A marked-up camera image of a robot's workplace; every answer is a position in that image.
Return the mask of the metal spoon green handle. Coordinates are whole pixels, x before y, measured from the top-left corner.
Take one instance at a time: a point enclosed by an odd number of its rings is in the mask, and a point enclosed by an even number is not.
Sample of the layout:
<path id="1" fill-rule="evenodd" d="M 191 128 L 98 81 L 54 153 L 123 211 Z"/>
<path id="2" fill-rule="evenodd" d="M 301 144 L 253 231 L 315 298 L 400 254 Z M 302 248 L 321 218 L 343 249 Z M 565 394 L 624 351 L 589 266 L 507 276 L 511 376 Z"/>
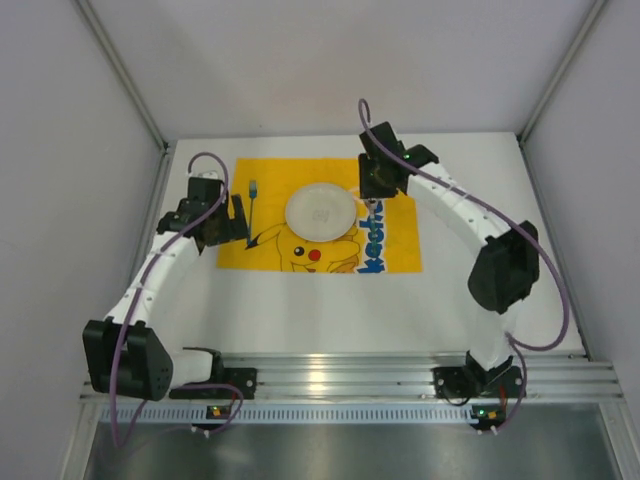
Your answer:
<path id="1" fill-rule="evenodd" d="M 376 223 L 376 210 L 378 208 L 379 205 L 379 201 L 377 199 L 365 199 L 364 200 L 364 204 L 367 208 L 367 212 L 368 212 L 368 223 L 369 223 L 369 229 L 372 232 L 375 232 L 377 230 L 377 223 Z"/>

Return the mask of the blue plastic fork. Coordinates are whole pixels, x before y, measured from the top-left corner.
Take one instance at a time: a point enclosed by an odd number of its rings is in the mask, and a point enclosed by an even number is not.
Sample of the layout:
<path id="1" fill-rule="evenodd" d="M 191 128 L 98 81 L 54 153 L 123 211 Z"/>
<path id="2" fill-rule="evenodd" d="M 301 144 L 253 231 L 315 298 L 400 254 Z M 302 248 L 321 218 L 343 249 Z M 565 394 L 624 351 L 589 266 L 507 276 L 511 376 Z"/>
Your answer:
<path id="1" fill-rule="evenodd" d="M 246 248 L 249 249 L 253 244 L 253 223 L 254 223 L 254 211 L 255 211 L 255 203 L 258 197 L 258 184 L 255 179 L 251 179 L 249 181 L 249 191 L 248 196 L 250 200 L 249 205 L 249 217 L 248 217 L 248 237 L 247 237 L 247 245 Z"/>

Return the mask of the yellow Pikachu placemat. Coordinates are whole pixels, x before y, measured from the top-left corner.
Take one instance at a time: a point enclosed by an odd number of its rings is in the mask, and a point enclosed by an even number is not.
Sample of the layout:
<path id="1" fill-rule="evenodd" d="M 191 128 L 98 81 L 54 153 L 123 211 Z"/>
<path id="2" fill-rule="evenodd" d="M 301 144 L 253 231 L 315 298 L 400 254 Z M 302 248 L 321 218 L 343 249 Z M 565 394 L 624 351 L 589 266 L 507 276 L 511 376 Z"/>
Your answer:
<path id="1" fill-rule="evenodd" d="M 422 271 L 416 204 L 406 196 L 369 210 L 354 158 L 238 158 L 233 193 L 250 237 L 220 247 L 220 269 L 288 273 Z"/>

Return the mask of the cream round plate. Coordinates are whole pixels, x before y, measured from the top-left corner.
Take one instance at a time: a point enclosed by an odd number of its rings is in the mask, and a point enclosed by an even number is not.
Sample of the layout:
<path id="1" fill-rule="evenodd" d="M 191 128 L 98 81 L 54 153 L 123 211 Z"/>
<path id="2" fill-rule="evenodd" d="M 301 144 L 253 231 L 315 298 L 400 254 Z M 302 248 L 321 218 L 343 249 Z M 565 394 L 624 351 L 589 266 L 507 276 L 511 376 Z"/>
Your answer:
<path id="1" fill-rule="evenodd" d="M 285 207 L 285 221 L 298 237 L 328 242 L 345 235 L 356 221 L 350 192 L 332 183 L 313 183 L 298 189 Z"/>

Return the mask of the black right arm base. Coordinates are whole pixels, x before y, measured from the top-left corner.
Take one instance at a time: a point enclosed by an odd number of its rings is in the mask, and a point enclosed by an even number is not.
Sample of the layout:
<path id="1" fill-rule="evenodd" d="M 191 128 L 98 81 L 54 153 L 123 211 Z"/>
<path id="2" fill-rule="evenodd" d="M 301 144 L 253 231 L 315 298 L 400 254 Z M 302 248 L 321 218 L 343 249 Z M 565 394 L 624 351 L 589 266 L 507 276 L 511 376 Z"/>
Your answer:
<path id="1" fill-rule="evenodd" d="M 517 366 L 472 371 L 463 366 L 436 367 L 432 370 L 435 396 L 458 403 L 462 400 L 516 399 L 524 384 L 522 371 Z"/>

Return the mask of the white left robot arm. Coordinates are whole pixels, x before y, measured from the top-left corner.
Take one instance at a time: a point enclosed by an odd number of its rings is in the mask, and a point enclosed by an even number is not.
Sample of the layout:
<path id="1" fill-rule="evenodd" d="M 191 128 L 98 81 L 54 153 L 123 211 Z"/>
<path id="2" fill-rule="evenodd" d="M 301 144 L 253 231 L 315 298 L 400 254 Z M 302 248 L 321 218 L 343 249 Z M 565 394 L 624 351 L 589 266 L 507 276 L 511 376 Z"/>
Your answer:
<path id="1" fill-rule="evenodd" d="M 168 311 L 203 251 L 245 240 L 240 195 L 214 173 L 192 176 L 186 197 L 159 220 L 150 251 L 123 297 L 102 320 L 85 326 L 82 340 L 93 389 L 158 401 L 186 384 L 218 383 L 221 354 L 191 347 Z"/>

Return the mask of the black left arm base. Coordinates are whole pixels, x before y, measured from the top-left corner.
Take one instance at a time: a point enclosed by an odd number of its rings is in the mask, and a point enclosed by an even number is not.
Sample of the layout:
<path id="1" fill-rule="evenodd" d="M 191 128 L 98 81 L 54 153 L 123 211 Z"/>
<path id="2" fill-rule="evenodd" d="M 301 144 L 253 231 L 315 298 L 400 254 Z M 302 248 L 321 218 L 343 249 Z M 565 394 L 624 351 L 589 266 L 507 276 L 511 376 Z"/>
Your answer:
<path id="1" fill-rule="evenodd" d="M 257 387 L 256 368 L 225 368 L 222 375 L 205 382 L 191 383 L 169 392 L 174 400 L 253 400 Z"/>

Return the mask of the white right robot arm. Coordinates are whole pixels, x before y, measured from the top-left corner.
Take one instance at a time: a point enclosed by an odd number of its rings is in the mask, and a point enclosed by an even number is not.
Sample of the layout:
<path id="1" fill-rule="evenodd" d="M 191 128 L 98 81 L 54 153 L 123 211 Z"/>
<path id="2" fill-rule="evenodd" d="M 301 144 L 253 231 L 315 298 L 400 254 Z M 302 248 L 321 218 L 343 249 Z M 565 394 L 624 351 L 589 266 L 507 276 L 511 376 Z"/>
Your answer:
<path id="1" fill-rule="evenodd" d="M 507 336 L 540 275 L 536 227 L 511 227 L 472 201 L 425 146 L 407 148 L 391 125 L 363 131 L 358 157 L 360 196 L 370 206 L 399 194 L 427 207 L 468 248 L 474 264 L 467 289 L 479 307 L 462 366 L 438 370 L 441 398 L 479 397 L 495 391 L 512 367 Z"/>

